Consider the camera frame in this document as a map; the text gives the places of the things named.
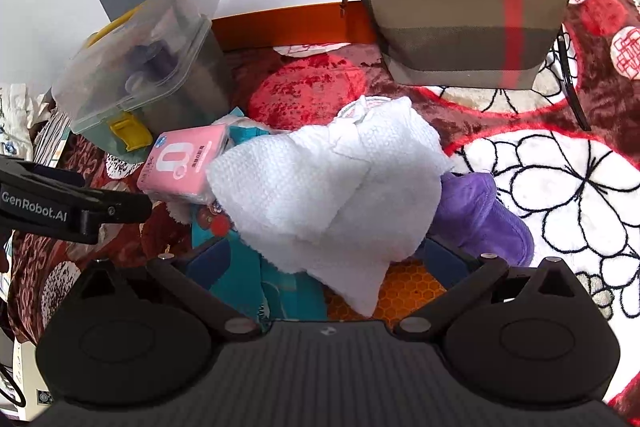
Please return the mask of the brown striped zip pouch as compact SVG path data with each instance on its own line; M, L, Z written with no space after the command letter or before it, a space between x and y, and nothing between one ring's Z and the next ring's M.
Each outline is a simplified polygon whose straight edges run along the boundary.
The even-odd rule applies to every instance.
M568 0L360 0L398 84L528 90Z

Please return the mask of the red patterned fleece blanket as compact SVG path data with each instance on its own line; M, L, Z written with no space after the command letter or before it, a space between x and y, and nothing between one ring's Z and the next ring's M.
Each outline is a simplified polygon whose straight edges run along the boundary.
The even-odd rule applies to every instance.
M595 36L568 0L528 90L406 86L374 43L324 59L326 87L299 102L272 49L227 51L233 103L269 95L270 134L358 118L405 96L439 135L450 170L492 174L501 204L539 218L544 248L446 331L397 337L380 321L278 320L260 336L210 331L137 268L93 261L36 348L54 401L39 426L620 426L605 404L620 345L570 265L616 262L638 285L639 83L626 52L638 20Z

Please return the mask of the striped bed sheet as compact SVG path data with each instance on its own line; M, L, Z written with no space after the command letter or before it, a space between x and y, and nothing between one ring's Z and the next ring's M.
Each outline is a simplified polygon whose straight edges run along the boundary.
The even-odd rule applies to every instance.
M25 83L1 85L1 154L56 167L70 136L70 120L51 92L32 94Z

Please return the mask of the orange honeycomb silicone mat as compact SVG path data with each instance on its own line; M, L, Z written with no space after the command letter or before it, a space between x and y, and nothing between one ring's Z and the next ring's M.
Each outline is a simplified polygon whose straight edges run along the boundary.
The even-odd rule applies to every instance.
M330 321L362 321L357 313L334 291L323 288L326 314ZM371 320L383 321L393 327L400 319L446 293L446 289L427 271L422 261L408 259L388 268L378 292L378 303Z

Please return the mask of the white textured cloth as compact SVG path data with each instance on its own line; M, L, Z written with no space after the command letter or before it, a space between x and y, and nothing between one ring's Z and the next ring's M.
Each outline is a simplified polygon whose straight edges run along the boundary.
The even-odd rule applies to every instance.
M358 118L258 136L206 176L246 245L370 317L390 264L430 228L450 168L438 132L403 96Z

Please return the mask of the pink tissue pack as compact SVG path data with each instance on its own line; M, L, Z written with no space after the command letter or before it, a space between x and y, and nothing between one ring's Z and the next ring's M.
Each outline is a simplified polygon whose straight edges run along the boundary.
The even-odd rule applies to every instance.
M162 133L141 169L138 189L165 202L176 200L198 205L213 202L206 168L224 151L228 139L224 124Z

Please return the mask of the teal wet wipes pack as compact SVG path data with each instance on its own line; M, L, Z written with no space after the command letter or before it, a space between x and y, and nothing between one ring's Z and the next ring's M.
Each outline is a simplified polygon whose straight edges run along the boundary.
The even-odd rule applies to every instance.
M326 321L321 284L304 272L278 270L245 245L238 232L224 224L226 218L217 204L191 210L194 247L219 237L227 239L231 248L230 267L210 292L260 325L273 320Z

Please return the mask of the purple plush slipper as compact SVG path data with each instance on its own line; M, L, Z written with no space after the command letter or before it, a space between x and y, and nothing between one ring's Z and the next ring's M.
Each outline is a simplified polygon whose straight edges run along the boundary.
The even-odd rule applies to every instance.
M502 205L489 173L446 172L428 233L473 257L496 254L512 267L527 267L535 244L525 222Z

